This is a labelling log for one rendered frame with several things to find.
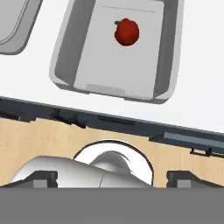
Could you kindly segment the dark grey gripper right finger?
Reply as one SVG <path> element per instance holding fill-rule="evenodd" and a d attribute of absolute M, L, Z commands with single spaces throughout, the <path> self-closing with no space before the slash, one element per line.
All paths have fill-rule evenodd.
<path fill-rule="evenodd" d="M 202 188 L 202 187 L 219 187 L 218 185 L 198 178 L 190 171 L 168 171 L 166 173 L 167 187 L 172 188 Z"/>

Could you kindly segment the red bell pepper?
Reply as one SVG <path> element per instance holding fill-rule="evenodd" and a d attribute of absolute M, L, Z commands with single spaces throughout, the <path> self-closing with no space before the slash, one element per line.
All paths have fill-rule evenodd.
<path fill-rule="evenodd" d="M 116 20 L 115 25 L 115 40 L 121 46 L 132 46 L 138 41 L 140 31 L 135 21 L 124 18 L 120 21 Z"/>

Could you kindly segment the grey tupperware container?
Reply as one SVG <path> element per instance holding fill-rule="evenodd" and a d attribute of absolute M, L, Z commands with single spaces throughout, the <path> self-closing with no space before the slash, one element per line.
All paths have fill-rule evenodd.
<path fill-rule="evenodd" d="M 69 0 L 49 76 L 59 88 L 162 104 L 172 97 L 180 60 L 185 0 Z M 131 46 L 115 21 L 137 23 Z"/>
<path fill-rule="evenodd" d="M 43 0 L 0 0 L 0 54 L 17 55 L 29 40 Z"/>

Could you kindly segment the white round object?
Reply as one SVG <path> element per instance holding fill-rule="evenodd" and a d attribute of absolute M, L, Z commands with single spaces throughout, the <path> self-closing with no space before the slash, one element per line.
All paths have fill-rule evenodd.
<path fill-rule="evenodd" d="M 35 171 L 56 171 L 59 188 L 151 188 L 154 170 L 136 147 L 117 140 L 89 143 L 73 158 L 37 156 L 23 164 L 13 182 Z"/>

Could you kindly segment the dark grey cupboard run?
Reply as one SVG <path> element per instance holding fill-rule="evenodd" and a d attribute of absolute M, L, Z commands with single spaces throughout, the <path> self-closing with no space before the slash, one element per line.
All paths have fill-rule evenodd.
<path fill-rule="evenodd" d="M 171 132 L 191 137 L 224 141 L 224 134 L 220 133 L 210 133 L 198 129 L 187 129 L 168 124 L 121 118 L 135 122 L 135 126 L 129 126 L 113 122 L 103 122 L 98 120 L 98 116 L 113 117 L 111 115 L 97 115 L 83 111 L 41 105 L 33 102 L 16 101 L 0 96 L 0 117 L 15 121 L 29 123 L 35 121 L 37 118 L 43 118 L 68 125 L 74 124 L 82 129 L 92 128 L 96 130 L 109 130 L 140 137 L 148 137 L 149 140 L 151 136 L 164 132 Z"/>

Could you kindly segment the dark grey drawer front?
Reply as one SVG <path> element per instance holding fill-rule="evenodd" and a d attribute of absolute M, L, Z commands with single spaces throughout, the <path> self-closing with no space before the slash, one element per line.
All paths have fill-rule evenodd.
<path fill-rule="evenodd" d="M 205 139 L 196 136 L 180 135 L 171 132 L 164 132 L 151 136 L 150 140 L 155 143 L 169 144 L 224 154 L 224 141 Z"/>

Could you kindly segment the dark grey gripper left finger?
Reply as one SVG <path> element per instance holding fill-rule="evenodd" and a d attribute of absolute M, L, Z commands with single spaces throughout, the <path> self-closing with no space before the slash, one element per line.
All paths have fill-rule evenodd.
<path fill-rule="evenodd" d="M 3 187 L 19 188 L 57 188 L 58 173 L 56 171 L 35 171 L 25 179 L 4 185 Z"/>

